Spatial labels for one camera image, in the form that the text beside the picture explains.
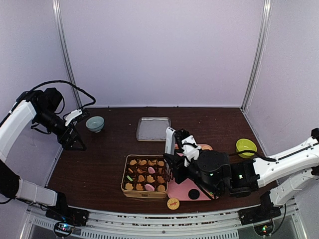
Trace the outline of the metal tongs white handle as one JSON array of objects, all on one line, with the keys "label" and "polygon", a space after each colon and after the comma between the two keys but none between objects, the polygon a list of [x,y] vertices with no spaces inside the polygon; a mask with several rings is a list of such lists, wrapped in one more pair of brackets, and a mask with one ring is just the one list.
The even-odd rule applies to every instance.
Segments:
[{"label": "metal tongs white handle", "polygon": [[173,180],[174,170],[174,150],[175,150],[175,129],[168,127],[165,131],[165,150],[164,160],[166,162],[166,180],[167,182]]}]

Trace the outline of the pink round cookie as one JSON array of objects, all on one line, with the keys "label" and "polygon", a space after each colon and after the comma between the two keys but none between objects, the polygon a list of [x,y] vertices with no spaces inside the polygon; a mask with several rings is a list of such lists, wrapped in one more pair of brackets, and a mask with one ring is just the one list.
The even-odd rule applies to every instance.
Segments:
[{"label": "pink round cookie", "polygon": [[154,168],[153,167],[149,167],[148,168],[148,172],[150,173],[150,174],[155,174],[155,170],[154,170]]},{"label": "pink round cookie", "polygon": [[145,185],[145,189],[146,189],[147,191],[154,191],[154,190],[155,190],[154,186],[151,185],[151,184],[146,184],[146,185]]}]

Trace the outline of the clock face round cookie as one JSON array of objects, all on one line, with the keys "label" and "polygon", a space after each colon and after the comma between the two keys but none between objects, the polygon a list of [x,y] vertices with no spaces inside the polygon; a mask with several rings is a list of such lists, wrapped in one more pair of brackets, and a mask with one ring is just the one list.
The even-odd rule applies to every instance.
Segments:
[{"label": "clock face round cookie", "polygon": [[180,202],[177,198],[170,198],[168,201],[167,201],[167,207],[170,209],[170,210],[176,210],[178,209],[180,206]]}]

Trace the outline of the silver tin lid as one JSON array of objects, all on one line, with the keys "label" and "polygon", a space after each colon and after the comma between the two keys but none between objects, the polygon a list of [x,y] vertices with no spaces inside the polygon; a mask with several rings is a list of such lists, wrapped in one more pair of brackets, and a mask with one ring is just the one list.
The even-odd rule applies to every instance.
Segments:
[{"label": "silver tin lid", "polygon": [[166,129],[171,126],[168,117],[142,117],[139,119],[136,139],[137,141],[165,141]]}]

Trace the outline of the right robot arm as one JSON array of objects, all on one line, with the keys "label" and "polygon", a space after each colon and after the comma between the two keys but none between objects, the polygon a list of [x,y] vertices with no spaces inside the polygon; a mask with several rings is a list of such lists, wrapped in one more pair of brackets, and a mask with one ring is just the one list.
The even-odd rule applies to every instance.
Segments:
[{"label": "right robot arm", "polygon": [[247,197],[269,183],[287,176],[278,187],[261,197],[256,208],[259,219],[267,219],[275,207],[283,206],[288,199],[310,182],[319,178],[319,130],[301,144],[272,155],[261,156],[240,163],[230,163],[230,154],[204,150],[193,135],[185,129],[165,130],[164,159],[169,175],[177,184],[191,180],[209,199],[215,200],[228,191],[232,197]]}]

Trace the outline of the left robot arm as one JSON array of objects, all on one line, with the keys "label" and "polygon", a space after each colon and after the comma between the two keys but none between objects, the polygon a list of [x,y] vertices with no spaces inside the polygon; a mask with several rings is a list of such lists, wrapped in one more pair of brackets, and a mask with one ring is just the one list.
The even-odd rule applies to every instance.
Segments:
[{"label": "left robot arm", "polygon": [[[77,108],[71,87],[67,84],[52,84],[65,99],[65,109],[61,116]],[[27,89],[0,87],[0,120],[12,108],[18,96]],[[57,142],[56,135],[44,135],[30,129],[30,123],[23,129],[13,144],[6,161],[6,165],[22,179],[45,186],[50,176],[56,155],[61,148]],[[25,203],[11,200],[5,205],[0,205],[0,213],[14,214],[24,213],[27,205]]]}]

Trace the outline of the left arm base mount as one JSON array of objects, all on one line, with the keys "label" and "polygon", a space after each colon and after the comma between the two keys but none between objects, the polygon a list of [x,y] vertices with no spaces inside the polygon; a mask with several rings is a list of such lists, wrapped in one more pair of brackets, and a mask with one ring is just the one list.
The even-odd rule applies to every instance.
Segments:
[{"label": "left arm base mount", "polygon": [[84,227],[87,224],[89,212],[87,210],[76,208],[69,208],[66,212],[62,212],[61,210],[48,207],[45,216],[73,226]]}]

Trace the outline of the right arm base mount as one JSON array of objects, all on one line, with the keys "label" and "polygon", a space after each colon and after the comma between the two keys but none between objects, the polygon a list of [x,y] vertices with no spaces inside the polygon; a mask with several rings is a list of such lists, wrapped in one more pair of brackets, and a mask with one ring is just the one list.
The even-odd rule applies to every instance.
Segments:
[{"label": "right arm base mount", "polygon": [[252,207],[238,211],[241,225],[254,224],[266,220],[270,220],[281,215],[280,208],[270,210],[262,209],[261,207]]}]

